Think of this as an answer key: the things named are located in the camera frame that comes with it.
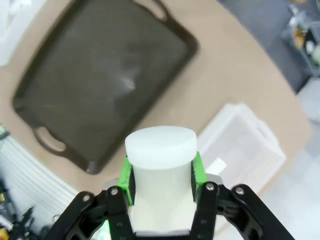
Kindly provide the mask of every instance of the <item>tray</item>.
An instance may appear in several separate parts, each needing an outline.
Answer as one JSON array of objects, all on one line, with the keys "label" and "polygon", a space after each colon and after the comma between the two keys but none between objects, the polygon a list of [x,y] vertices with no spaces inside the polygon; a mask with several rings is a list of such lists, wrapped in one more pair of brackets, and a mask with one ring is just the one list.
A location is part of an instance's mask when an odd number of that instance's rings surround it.
[{"label": "tray", "polygon": [[[13,107],[49,152],[99,173],[197,51],[165,19],[131,0],[74,1],[21,80]],[[45,128],[64,148],[48,143]]]}]

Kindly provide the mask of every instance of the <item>metal bolt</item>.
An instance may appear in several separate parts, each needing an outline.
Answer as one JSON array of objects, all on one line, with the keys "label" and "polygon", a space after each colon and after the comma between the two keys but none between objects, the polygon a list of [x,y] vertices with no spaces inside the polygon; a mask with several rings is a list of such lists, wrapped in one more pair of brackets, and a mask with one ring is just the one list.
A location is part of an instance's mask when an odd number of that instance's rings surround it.
[{"label": "metal bolt", "polygon": [[206,189],[208,189],[209,191],[213,191],[215,189],[215,186],[210,182],[206,184]]},{"label": "metal bolt", "polygon": [[235,189],[235,192],[236,192],[237,194],[239,194],[239,195],[245,194],[245,191],[244,191],[241,187],[237,187],[237,188]]},{"label": "metal bolt", "polygon": [[111,195],[116,195],[118,193],[118,189],[115,187],[114,189],[111,190]]},{"label": "metal bolt", "polygon": [[88,201],[89,199],[90,199],[90,195],[87,194],[87,195],[85,195],[85,196],[82,198],[82,201],[86,202],[86,201]]}]

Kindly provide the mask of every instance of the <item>beige tabletop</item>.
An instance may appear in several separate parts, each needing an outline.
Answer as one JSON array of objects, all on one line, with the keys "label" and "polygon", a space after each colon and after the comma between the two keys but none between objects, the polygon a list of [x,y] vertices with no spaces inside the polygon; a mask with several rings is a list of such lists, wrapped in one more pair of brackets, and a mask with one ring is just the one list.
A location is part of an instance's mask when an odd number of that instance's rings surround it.
[{"label": "beige tabletop", "polygon": [[[99,193],[118,177],[122,145],[98,175],[43,149],[12,107],[13,94],[40,43],[70,0],[47,0],[17,47],[0,68],[0,123],[54,173],[79,190]],[[175,125],[199,134],[225,103],[246,103],[279,139],[289,162],[311,130],[288,83],[254,38],[216,0],[165,0],[173,16],[197,39],[199,52],[136,129]]]}]

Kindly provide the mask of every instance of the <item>white ribbed panel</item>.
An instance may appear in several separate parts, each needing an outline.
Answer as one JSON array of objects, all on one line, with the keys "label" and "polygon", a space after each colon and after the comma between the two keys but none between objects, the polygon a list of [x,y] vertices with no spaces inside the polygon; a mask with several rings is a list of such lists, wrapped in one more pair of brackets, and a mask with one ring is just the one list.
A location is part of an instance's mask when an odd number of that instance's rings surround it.
[{"label": "white ribbed panel", "polygon": [[53,223],[79,192],[45,167],[12,136],[0,142],[0,174],[21,217],[34,207],[35,232]]}]

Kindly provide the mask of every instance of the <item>gray floor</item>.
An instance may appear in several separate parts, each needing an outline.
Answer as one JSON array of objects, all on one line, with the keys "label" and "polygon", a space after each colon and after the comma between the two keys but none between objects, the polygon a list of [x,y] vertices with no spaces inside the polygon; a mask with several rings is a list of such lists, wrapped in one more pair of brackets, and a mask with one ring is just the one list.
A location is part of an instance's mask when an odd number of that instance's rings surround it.
[{"label": "gray floor", "polygon": [[[281,39],[292,17],[285,0],[219,0],[244,25],[278,65],[292,89],[298,92],[309,78],[302,58]],[[316,0],[299,5],[320,20]]]},{"label": "gray floor", "polygon": [[[320,230],[320,125],[312,124],[313,136],[279,182],[262,200],[296,240],[319,240]],[[229,227],[217,240],[241,240]]]}]

